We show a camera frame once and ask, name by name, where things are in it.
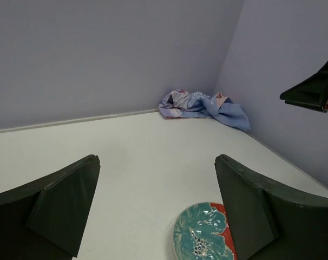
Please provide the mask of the blue princess print cloth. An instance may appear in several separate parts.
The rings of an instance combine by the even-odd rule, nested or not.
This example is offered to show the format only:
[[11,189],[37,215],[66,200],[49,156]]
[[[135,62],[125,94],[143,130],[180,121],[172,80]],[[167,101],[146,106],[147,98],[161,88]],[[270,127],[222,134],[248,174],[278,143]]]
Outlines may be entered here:
[[209,96],[202,92],[174,90],[161,100],[158,111],[165,119],[215,119],[223,125],[244,132],[251,130],[249,119],[242,107],[221,93]]

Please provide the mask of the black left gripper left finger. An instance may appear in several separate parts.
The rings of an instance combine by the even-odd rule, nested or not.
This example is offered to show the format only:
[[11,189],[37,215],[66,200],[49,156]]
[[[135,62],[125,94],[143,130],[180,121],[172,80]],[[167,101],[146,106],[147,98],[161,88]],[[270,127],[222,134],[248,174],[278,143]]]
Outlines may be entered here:
[[0,259],[77,257],[100,168],[88,155],[0,193]]

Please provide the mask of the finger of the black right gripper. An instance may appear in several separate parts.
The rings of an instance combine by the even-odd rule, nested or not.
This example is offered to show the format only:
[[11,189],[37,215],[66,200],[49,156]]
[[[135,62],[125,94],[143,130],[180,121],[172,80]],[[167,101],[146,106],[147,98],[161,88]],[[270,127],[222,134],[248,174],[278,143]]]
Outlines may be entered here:
[[315,74],[281,93],[286,104],[312,111],[328,112],[328,61]]

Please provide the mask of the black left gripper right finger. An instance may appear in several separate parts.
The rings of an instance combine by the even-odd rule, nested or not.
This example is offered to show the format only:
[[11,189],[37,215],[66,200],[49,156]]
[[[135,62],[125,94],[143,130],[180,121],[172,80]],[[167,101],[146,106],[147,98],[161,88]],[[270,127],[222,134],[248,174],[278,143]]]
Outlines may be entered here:
[[222,154],[215,170],[238,259],[328,259],[328,198]]

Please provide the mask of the red and teal plate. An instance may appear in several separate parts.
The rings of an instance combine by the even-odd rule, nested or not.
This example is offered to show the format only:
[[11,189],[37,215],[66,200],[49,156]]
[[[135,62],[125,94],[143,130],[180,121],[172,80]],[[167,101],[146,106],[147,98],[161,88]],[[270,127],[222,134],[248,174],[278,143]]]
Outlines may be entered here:
[[184,209],[173,229],[177,259],[237,259],[223,204],[203,202]]

